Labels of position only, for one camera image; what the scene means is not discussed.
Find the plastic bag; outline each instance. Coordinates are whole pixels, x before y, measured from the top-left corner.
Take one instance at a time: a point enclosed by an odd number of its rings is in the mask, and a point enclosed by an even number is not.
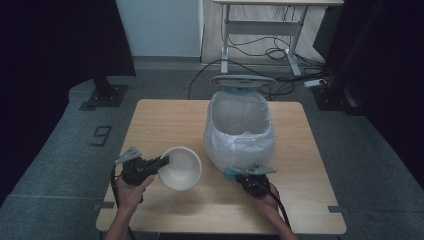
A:
[[[221,171],[266,165],[275,147],[268,102],[251,90],[215,93],[203,138],[207,154]]]

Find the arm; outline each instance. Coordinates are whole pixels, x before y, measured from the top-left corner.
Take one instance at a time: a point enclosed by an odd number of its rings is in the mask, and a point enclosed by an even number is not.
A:
[[[118,178],[116,187],[118,189],[119,208],[106,234],[106,240],[125,239],[132,215],[146,191],[146,187],[154,180],[154,176],[149,176],[140,186],[129,186]]]
[[[278,192],[273,185],[271,185],[271,191],[276,196],[278,196]],[[278,210],[278,204],[271,196],[266,195],[265,197],[260,199],[252,197],[252,199],[261,214],[271,223],[271,225],[277,231],[277,234],[281,240],[299,240],[299,238],[293,233],[293,231],[281,218]]]

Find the desk leg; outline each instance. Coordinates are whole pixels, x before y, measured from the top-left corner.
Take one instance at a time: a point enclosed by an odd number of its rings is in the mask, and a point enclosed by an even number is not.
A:
[[[290,48],[286,49],[287,59],[289,60],[290,67],[293,71],[293,74],[295,76],[300,76],[302,73],[300,72],[297,57],[294,55],[297,42],[299,41],[300,33],[302,32],[303,24],[305,22],[306,13],[308,12],[308,6],[305,6],[303,8],[302,14],[300,16],[300,19],[297,23],[296,33],[293,36],[293,41],[290,45]]]
[[[230,5],[225,5],[225,19],[224,19],[224,46],[222,47],[221,56],[221,74],[228,73],[228,22],[230,21]]]

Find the white bowl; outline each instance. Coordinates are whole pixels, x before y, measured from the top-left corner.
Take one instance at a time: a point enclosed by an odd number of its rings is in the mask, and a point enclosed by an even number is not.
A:
[[[176,191],[188,190],[199,181],[202,175],[202,162],[197,154],[186,147],[173,147],[166,150],[161,158],[169,156],[169,164],[158,171],[163,185]]]

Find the desk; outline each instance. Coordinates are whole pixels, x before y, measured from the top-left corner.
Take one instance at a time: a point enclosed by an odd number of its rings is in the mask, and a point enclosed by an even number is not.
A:
[[[295,76],[302,75],[298,60],[294,55],[299,41],[308,6],[341,6],[343,0],[214,0],[215,3],[225,5],[224,19],[224,46],[222,47],[222,60],[228,60],[228,37],[230,34],[245,35],[274,35],[293,36],[290,48],[286,49],[287,59]],[[286,5],[303,6],[298,22],[265,22],[265,21],[233,21],[230,20],[231,5]],[[221,62],[221,74],[228,73],[228,62]]]
[[[144,193],[130,226],[134,231],[173,233],[274,234],[258,213],[241,185],[229,182],[213,165],[203,147],[207,100],[141,100],[128,129],[122,153],[130,146],[143,158],[160,156],[166,149],[186,146],[195,151],[203,165],[202,177],[188,191],[170,190],[159,180]],[[277,173],[268,177],[280,191],[295,233],[343,234],[341,213],[301,104],[270,102],[275,130],[275,153],[269,166]],[[113,202],[109,186],[105,202]],[[103,208],[97,228],[107,230],[116,213]]]

